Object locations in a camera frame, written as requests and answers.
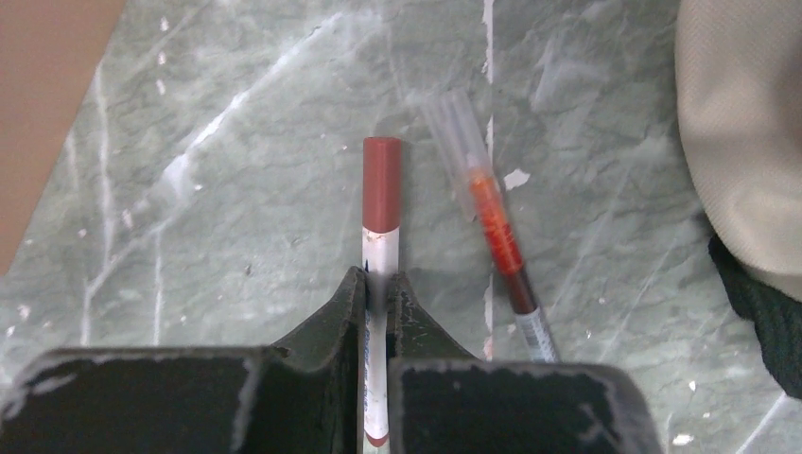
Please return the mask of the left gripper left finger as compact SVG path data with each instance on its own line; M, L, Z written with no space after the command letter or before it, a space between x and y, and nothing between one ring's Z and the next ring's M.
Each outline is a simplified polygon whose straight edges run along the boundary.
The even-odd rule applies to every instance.
M359 453L366 276L269 345L69 348L16 376L5 453Z

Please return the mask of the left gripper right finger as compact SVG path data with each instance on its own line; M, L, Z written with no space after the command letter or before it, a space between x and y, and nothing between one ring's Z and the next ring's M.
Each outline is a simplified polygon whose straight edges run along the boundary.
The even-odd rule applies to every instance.
M659 453L635 382L603 364L483 361L390 283L392 453Z

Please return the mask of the white red-capped marker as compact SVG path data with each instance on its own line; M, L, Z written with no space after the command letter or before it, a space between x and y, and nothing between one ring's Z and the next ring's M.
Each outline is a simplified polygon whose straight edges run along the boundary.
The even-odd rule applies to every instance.
M388 288L399 271L403 143L393 137L363 140L362 265L365 309L364 433L374 447L389 438L387 392Z

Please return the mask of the beige canvas backpack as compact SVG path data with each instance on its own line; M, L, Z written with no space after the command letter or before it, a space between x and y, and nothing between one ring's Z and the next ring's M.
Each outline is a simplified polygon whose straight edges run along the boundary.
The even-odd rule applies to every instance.
M801 5L684 1L675 81L708 251L764 365L801 395Z

